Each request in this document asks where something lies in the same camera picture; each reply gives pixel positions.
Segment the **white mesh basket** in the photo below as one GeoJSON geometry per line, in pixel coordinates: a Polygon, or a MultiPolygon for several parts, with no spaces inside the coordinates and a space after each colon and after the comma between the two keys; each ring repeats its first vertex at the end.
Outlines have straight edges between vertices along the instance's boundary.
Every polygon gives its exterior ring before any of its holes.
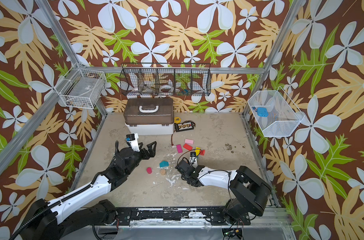
{"type": "Polygon", "coordinates": [[[69,74],[68,82],[58,93],[67,107],[94,109],[102,90],[105,88],[106,75],[102,71],[76,69],[69,74]]]}
{"type": "Polygon", "coordinates": [[[250,109],[265,137],[289,137],[305,117],[299,109],[295,113],[288,101],[276,90],[257,91],[248,99],[250,109]],[[253,107],[266,108],[268,116],[258,116],[253,107]]]}

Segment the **white box base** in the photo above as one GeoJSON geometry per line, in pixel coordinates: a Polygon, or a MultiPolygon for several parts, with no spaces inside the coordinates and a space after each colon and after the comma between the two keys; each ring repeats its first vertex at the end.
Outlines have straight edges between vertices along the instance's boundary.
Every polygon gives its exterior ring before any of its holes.
{"type": "Polygon", "coordinates": [[[168,135],[173,134],[174,124],[162,125],[162,124],[140,124],[140,125],[127,125],[131,133],[137,133],[138,135],[168,135]]]}

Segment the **storage box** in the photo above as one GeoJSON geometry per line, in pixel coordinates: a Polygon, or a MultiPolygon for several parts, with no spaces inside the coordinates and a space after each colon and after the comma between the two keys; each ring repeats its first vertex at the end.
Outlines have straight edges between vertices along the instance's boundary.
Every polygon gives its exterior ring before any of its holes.
{"type": "Polygon", "coordinates": [[[130,98],[123,116],[131,133],[165,135],[174,132],[171,98],[130,98]]]}

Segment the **dark stain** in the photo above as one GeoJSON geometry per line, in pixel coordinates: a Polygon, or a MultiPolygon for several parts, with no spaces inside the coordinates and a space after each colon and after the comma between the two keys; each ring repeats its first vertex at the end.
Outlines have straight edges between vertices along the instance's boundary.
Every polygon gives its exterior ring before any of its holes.
{"type": "Polygon", "coordinates": [[[233,149],[233,146],[231,146],[230,144],[226,143],[225,144],[226,150],[231,150],[233,149]]]}

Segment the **pink block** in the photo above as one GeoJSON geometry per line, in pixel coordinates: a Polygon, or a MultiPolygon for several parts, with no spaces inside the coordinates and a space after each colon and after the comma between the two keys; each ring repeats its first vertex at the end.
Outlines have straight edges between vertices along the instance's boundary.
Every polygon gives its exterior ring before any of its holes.
{"type": "Polygon", "coordinates": [[[177,145],[177,151],[178,151],[178,153],[182,153],[183,151],[182,151],[182,147],[181,147],[181,145],[180,144],[178,144],[177,145]]]}
{"type": "Polygon", "coordinates": [[[194,140],[185,139],[185,143],[193,145],[194,144],[194,140]]]}

